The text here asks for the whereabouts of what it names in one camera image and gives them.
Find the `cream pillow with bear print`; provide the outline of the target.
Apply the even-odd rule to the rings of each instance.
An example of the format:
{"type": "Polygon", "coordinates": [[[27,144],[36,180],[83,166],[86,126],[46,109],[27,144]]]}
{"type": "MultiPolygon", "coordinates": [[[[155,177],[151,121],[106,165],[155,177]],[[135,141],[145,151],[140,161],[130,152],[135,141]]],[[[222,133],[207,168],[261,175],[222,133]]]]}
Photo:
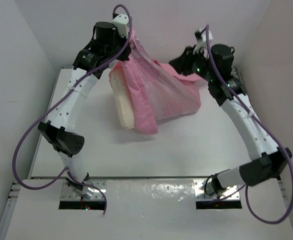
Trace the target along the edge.
{"type": "Polygon", "coordinates": [[[121,127],[125,130],[135,128],[133,101],[126,77],[120,66],[115,66],[109,73],[109,83],[113,91],[117,117],[121,127]]]}

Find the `pink satin pillowcase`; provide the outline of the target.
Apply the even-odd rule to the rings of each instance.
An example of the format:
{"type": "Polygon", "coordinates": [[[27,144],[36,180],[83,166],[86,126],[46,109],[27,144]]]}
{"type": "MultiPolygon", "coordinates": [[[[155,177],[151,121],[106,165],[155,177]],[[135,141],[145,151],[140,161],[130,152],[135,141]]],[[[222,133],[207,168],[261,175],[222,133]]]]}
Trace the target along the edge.
{"type": "Polygon", "coordinates": [[[155,135],[158,121],[191,115],[200,109],[198,75],[178,74],[169,64],[151,58],[135,33],[129,45],[129,61],[119,61],[115,66],[125,75],[133,103],[134,130],[155,135]]]}

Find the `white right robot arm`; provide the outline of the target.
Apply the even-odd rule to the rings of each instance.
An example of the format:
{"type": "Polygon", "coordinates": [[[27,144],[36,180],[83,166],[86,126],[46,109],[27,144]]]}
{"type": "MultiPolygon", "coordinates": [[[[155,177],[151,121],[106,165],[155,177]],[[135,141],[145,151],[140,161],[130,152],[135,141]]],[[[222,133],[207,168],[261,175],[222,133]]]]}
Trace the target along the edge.
{"type": "Polygon", "coordinates": [[[194,46],[187,46],[181,56],[169,61],[178,74],[196,74],[208,82],[210,95],[231,119],[248,152],[250,162],[210,176],[210,188],[204,190],[209,196],[230,186],[253,187],[277,178],[288,164],[279,145],[253,119],[255,112],[245,87],[232,74],[234,52],[233,47],[215,44],[205,56],[203,47],[195,52],[194,46]]]}

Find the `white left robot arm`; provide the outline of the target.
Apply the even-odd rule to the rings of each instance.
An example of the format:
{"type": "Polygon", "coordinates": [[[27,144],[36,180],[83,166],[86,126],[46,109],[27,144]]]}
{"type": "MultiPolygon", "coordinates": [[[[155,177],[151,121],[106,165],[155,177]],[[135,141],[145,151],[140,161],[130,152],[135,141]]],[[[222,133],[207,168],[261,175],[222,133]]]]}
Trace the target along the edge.
{"type": "Polygon", "coordinates": [[[129,60],[129,33],[127,23],[100,21],[94,25],[92,39],[73,62],[65,90],[66,99],[53,107],[47,121],[40,122],[37,127],[59,154],[63,166],[77,184],[88,177],[80,155],[85,138],[75,132],[78,116],[90,91],[110,63],[114,60],[129,60]]]}

